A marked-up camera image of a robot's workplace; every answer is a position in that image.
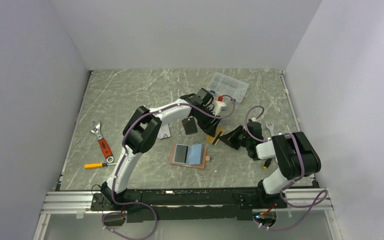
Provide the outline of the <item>brown leather card holder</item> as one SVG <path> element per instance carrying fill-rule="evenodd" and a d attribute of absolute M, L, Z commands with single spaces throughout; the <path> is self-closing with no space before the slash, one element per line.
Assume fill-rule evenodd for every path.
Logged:
<path fill-rule="evenodd" d="M 208 155 L 207 148 L 203 144 L 193 144 L 193 145 L 187 145 L 188 152 L 187 152 L 186 164 L 174 163 L 173 157 L 174 157 L 176 145 L 185 145 L 185 144 L 175 143 L 173 145 L 172 152 L 169 159 L 169 163 L 171 165 L 194 168 L 194 169 L 204 169 L 206 166 L 206 163 L 211 160 L 210 156 Z"/>

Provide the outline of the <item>single black credit card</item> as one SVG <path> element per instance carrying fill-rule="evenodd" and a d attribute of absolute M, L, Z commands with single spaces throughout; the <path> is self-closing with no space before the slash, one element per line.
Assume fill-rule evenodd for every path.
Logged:
<path fill-rule="evenodd" d="M 173 162 L 177 164 L 186 164 L 188 158 L 188 149 L 187 145 L 176 144 L 173 155 Z"/>

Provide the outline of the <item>silver credit cards stack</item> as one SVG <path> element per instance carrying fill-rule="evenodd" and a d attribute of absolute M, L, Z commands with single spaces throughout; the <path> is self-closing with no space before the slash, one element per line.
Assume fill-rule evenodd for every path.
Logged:
<path fill-rule="evenodd" d="M 161 128 L 159 129 L 157 138 L 162 140 L 170 137 L 171 137 L 171 132 L 170 132 L 169 124 L 162 125 Z"/>

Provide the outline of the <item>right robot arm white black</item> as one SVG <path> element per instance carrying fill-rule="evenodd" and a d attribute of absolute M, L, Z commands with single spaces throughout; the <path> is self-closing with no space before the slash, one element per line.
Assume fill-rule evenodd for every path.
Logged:
<path fill-rule="evenodd" d="M 318 173 L 321 160 L 302 131 L 293 132 L 288 137 L 275 135 L 266 142 L 262 139 L 262 125 L 252 120 L 220 137 L 220 141 L 235 150 L 245 148 L 254 161 L 272 160 L 277 163 L 278 168 L 258 183 L 261 190 L 255 194 L 256 203 L 267 208 L 275 201 L 276 194 L 301 178 Z"/>

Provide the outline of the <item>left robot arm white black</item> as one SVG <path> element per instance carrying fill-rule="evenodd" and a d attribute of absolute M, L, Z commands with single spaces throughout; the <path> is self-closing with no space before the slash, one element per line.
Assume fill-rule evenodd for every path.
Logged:
<path fill-rule="evenodd" d="M 101 185 L 104 204 L 111 210 L 123 205 L 130 176 L 142 155 L 154 146 L 162 126 L 193 117 L 204 133 L 214 136 L 222 117 L 213 112 L 213 102 L 213 95 L 202 88 L 161 107 L 139 106 L 122 132 L 119 160 Z"/>

